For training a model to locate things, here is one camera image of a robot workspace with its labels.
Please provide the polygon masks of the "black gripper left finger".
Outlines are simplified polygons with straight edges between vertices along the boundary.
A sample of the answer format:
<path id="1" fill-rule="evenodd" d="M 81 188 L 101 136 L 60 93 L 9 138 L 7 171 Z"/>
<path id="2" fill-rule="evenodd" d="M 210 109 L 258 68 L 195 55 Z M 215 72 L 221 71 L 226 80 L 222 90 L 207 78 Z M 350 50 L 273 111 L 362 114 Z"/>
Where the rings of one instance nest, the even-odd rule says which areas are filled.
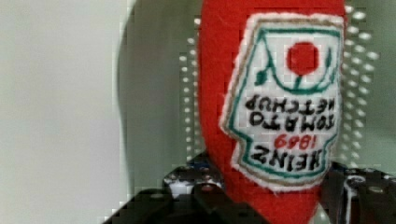
<path id="1" fill-rule="evenodd" d="M 268 224 L 247 203 L 225 193 L 219 169 L 206 153 L 177 167 L 159 189 L 144 189 L 103 224 Z"/>

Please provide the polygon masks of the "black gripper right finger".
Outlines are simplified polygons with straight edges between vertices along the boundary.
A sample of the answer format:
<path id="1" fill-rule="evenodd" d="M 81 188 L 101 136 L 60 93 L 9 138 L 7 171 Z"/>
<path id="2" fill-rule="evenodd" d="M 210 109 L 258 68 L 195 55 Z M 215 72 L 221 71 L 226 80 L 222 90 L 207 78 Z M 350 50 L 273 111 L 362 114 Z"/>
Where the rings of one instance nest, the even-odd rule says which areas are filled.
<path id="1" fill-rule="evenodd" d="M 396 224 L 395 176 L 333 162 L 321 184 L 320 205 L 332 224 Z"/>

